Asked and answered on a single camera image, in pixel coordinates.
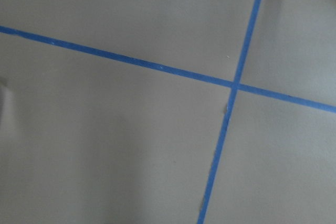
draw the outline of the gray surface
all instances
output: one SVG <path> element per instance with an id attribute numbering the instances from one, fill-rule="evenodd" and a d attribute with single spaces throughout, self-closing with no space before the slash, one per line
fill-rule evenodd
<path id="1" fill-rule="evenodd" d="M 0 0 L 4 26 L 233 79 L 253 0 Z"/>
<path id="2" fill-rule="evenodd" d="M 334 224 L 336 115 L 238 93 L 207 224 Z"/>
<path id="3" fill-rule="evenodd" d="M 336 105 L 336 0 L 263 0 L 242 83 Z"/>
<path id="4" fill-rule="evenodd" d="M 0 223 L 196 222 L 228 89 L 13 36 L 0 47 Z"/>

